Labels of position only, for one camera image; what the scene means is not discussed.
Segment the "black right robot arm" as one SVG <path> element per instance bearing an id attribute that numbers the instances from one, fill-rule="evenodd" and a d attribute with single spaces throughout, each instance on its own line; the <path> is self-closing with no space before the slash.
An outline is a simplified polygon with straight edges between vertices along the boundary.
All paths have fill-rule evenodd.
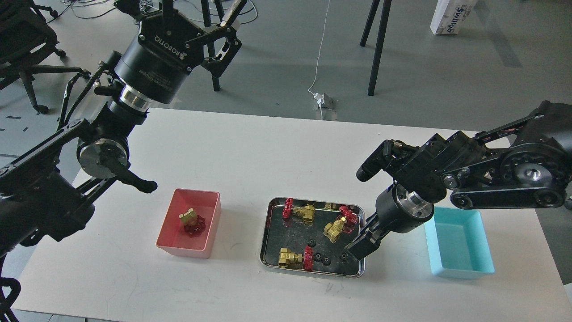
<path id="1" fill-rule="evenodd" d="M 562 206 L 571 181 L 571 130 L 571 106 L 543 101 L 525 118 L 474 137 L 435 134 L 419 146 L 385 140 L 356 177 L 366 182 L 382 170 L 393 182 L 345 252 L 365 258 L 388 233 L 431 220 L 446 195 L 461 209 Z"/>

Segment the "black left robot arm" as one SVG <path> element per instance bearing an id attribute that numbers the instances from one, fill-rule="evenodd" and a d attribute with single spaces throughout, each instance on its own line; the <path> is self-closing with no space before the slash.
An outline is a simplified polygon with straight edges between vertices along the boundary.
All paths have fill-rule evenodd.
<path id="1" fill-rule="evenodd" d="M 2 261 L 17 245 L 34 246 L 44 236 L 59 242 L 84 229 L 94 202 L 114 182 L 155 191 L 156 182 L 130 171 L 127 137 L 153 104 L 174 99 L 195 67 L 217 79 L 241 48 L 237 17 L 245 0 L 226 12 L 216 1 L 217 24 L 203 0 L 204 27 L 171 0 L 146 14 L 135 0 L 114 5 L 139 23 L 126 52 L 114 51 L 100 63 L 71 108 L 64 98 L 55 134 L 1 169 Z"/>

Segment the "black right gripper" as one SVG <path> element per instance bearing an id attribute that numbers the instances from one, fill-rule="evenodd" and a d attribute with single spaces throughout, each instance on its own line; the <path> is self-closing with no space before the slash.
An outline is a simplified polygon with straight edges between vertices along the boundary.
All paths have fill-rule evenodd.
<path id="1" fill-rule="evenodd" d="M 375 203 L 373 224 L 360 230 L 358 236 L 345 246 L 345 252 L 357 260 L 366 258 L 380 247 L 389 232 L 408 233 L 431 220 L 434 205 L 416 192 L 409 192 L 398 183 L 382 192 Z"/>

